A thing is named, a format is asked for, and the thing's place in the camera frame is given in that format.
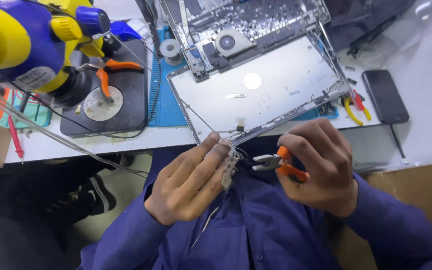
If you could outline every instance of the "smartphone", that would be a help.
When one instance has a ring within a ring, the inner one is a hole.
[[[392,125],[410,120],[389,71],[367,70],[363,72],[362,77],[381,123]]]

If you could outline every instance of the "workbench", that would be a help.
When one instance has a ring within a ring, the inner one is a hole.
[[[363,68],[352,57],[346,56],[345,51],[339,52],[339,57],[339,63],[345,74],[357,81],[357,85],[353,85],[353,87],[366,98],[364,105],[372,116],[372,120],[368,121],[363,112],[353,108],[352,111],[356,117],[364,123],[364,127],[360,127],[348,117],[343,107],[338,107],[339,117],[331,120],[335,128],[344,130],[343,134],[353,146],[353,166],[360,169],[367,167],[400,169],[432,163],[432,30],[424,31],[421,42],[417,46],[413,46],[405,52],[396,53],[386,64],[411,116],[409,123],[395,126],[409,164],[403,164],[400,161],[401,157],[389,127],[381,126],[378,120],[361,79]],[[344,70],[346,65],[355,67],[356,71]],[[297,121],[287,122],[263,136],[283,134],[297,124],[299,124]],[[59,125],[60,118],[53,115],[47,129],[61,135]],[[39,132],[28,129],[19,134],[19,138],[25,151],[25,162],[82,155]],[[95,136],[70,140],[96,154],[143,151],[195,144],[194,137],[188,127],[146,128],[140,136],[132,139]],[[6,163],[18,162],[20,159],[15,153],[14,144],[11,143]]]

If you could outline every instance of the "circuit board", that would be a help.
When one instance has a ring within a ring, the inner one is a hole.
[[[323,0],[160,0],[197,82],[330,21]]]

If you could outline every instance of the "black sneaker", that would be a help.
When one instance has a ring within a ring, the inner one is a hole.
[[[91,207],[92,216],[112,210],[116,206],[116,198],[106,189],[103,179],[96,174],[89,180],[81,185],[78,201]]]

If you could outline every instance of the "person's right hand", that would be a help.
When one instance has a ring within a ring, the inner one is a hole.
[[[144,202],[159,223],[194,220],[223,190],[223,170],[231,148],[229,141],[218,141],[218,134],[209,134],[200,145],[182,153],[159,172]]]
[[[349,216],[358,200],[358,183],[352,174],[352,148],[326,118],[307,121],[279,138],[306,168],[309,179],[302,184],[278,175],[286,195],[297,202]]]

